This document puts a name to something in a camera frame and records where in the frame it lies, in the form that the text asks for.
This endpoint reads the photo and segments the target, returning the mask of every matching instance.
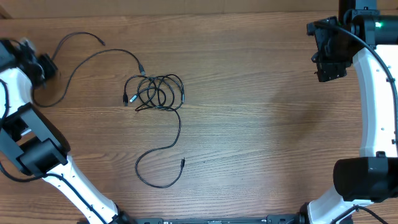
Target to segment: white plastic casing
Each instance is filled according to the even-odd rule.
[[[398,45],[378,45],[376,52],[396,78]],[[361,89],[363,135],[359,154],[361,157],[375,157],[377,151],[384,151],[387,157],[397,157],[396,145],[392,144],[395,139],[394,101],[386,73],[368,49],[360,50],[353,57],[353,63]],[[308,204],[308,217],[312,224],[326,224],[353,205],[370,204],[370,200],[345,202],[332,186],[319,199]]]
[[[102,218],[110,223],[115,215],[118,214],[116,205],[104,195],[102,195],[94,185],[84,176],[77,168],[71,155],[67,157],[67,165],[58,165],[48,174],[62,175],[79,194],[102,216]],[[58,188],[87,218],[90,223],[102,224],[101,220],[89,210],[89,208],[76,196],[76,194],[60,179],[56,177],[43,178],[46,182]]]
[[[398,45],[378,45],[377,54],[396,78],[398,69]],[[354,66],[361,88],[363,134],[361,157],[374,157],[377,151],[387,157],[397,157],[394,125],[394,101],[391,84],[386,81],[385,71],[368,49],[354,56]]]
[[[0,79],[6,82],[9,95],[8,116],[15,113],[20,106],[32,101],[30,90],[32,82],[19,68],[9,68],[0,73]],[[0,116],[4,114],[6,104],[5,89],[0,85]]]
[[[308,204],[308,218],[312,224],[329,224],[354,205],[365,207],[372,203],[370,200],[345,202],[335,186],[331,186],[320,198]]]

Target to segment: cable plug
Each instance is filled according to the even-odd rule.
[[[130,103],[134,102],[137,99],[137,95],[132,96],[132,98],[130,99]]]
[[[184,166],[185,166],[185,157],[183,157],[181,160],[181,169],[184,168]]]
[[[145,76],[145,70],[144,66],[141,65],[141,63],[138,65],[139,72],[141,72],[141,75]]]
[[[128,104],[129,104],[129,97],[127,96],[127,93],[123,94],[123,103],[124,103],[124,106],[128,106]]]
[[[105,42],[103,40],[101,40],[100,38],[97,39],[98,42],[100,42],[103,46],[106,46]]]

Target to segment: white robotic arm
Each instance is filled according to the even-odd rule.
[[[376,52],[392,68],[397,60],[398,45],[378,45]],[[360,155],[376,157],[377,152],[384,151],[387,157],[397,157],[396,145],[391,143],[395,138],[394,102],[386,73],[368,49],[360,50],[354,56],[353,64],[361,89],[363,136]],[[395,78],[397,70],[390,71]],[[308,204],[308,217],[312,224],[327,224],[354,205],[365,207],[372,203],[371,200],[345,201],[332,186],[319,199]]]
[[[16,58],[19,58],[18,54],[13,57],[8,54],[9,52],[21,50],[24,46],[27,47],[27,50],[29,49],[29,45],[19,44],[19,47],[10,50],[12,45],[9,44],[10,42],[0,44],[1,56],[5,59],[10,58],[9,61],[12,59],[16,61]],[[42,67],[45,66],[45,63],[37,62],[36,66],[40,67],[39,71],[43,72]],[[128,216],[125,213],[122,214],[123,217],[120,216],[121,212],[115,203],[102,195],[77,168],[72,156],[68,153],[69,145],[66,139],[40,112],[32,107],[32,79],[34,80],[35,76],[42,77],[44,74],[29,74],[22,69],[24,66],[16,66],[0,72],[0,80],[5,83],[5,85],[0,85],[0,105],[8,105],[8,111],[5,107],[0,107],[0,114],[6,113],[7,117],[4,118],[4,127],[1,127],[0,150],[21,172],[42,177],[44,181],[58,188],[90,223],[130,223]],[[18,134],[16,135],[18,132],[20,137],[29,132],[33,132],[36,137],[18,146],[15,142],[18,140]],[[2,166],[1,168],[2,172],[10,175]]]

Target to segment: wood grain surface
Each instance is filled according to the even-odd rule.
[[[144,178],[168,184],[186,158],[181,179],[153,189],[134,172],[138,156],[169,145],[177,117],[123,106],[124,82],[139,74],[127,54],[93,58],[76,72],[65,100],[42,109],[72,146],[78,167],[92,183],[133,217],[264,217],[295,213],[332,184],[338,159],[358,157],[361,104],[356,74],[318,83],[313,37],[306,24],[330,12],[209,16],[92,17],[1,20],[0,36],[28,37],[40,52],[52,52],[79,35],[55,60],[61,75],[38,92],[55,101],[72,70],[104,49],[134,52],[148,76],[174,73],[185,85],[177,145],[145,157]],[[137,81],[129,84],[129,94]],[[0,159],[17,175],[3,155]],[[18,184],[0,175],[0,223],[76,223],[83,215],[44,181]],[[370,206],[397,223],[398,203]],[[367,213],[358,223],[376,223]]]
[[[224,14],[338,10],[339,1],[319,0],[0,0],[0,14],[13,19],[90,16]],[[398,0],[377,0],[393,10]]]

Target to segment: wooden table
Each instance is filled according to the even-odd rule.
[[[41,110],[72,146],[77,165],[92,183],[133,217],[263,217],[295,213],[332,184],[338,159],[358,157],[361,105],[355,72],[318,83],[315,40],[306,24],[330,12],[207,16],[92,17],[2,20],[0,36],[28,37],[41,52],[75,31],[55,60],[61,76],[39,92],[50,103],[72,70],[103,49],[134,52],[148,76],[175,73],[185,84],[179,109],[182,133],[175,147],[149,154],[142,175],[155,184],[181,179],[169,189],[143,184],[138,156],[170,144],[175,114],[124,107],[124,82],[139,74],[127,54],[99,55],[75,74],[68,94]],[[129,84],[129,94],[137,82]],[[1,155],[6,167],[16,174]],[[44,181],[18,184],[0,175],[1,223],[76,223],[83,215]],[[370,206],[390,223],[398,203]],[[358,223],[376,223],[367,213]]]

